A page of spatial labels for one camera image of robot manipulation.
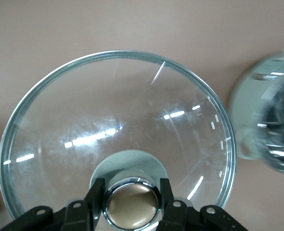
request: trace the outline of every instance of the blurred glass object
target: blurred glass object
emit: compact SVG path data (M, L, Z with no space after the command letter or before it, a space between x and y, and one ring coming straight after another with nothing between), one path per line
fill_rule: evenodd
M266 120L258 121L258 115L264 113L265 99L271 99L271 89L279 88L284 79L284 50L269 56L254 65L245 73L235 87L229 104L229 114L235 131L237 156L244 159L259 159L262 151L255 140L256 129L264 128ZM274 100L284 102L283 96ZM283 112L284 106L275 110Z
M264 159L284 173L284 78L263 94L254 114L256 141Z

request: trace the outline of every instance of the glass bowl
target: glass bowl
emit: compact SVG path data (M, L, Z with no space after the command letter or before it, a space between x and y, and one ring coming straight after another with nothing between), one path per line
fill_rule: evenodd
M62 65L17 105L0 144L9 213L17 218L38 205L56 212L84 198L96 167L124 150L157 158L174 196L195 209L226 205L235 139L214 91L167 58L107 51ZM100 219L96 230L109 229Z

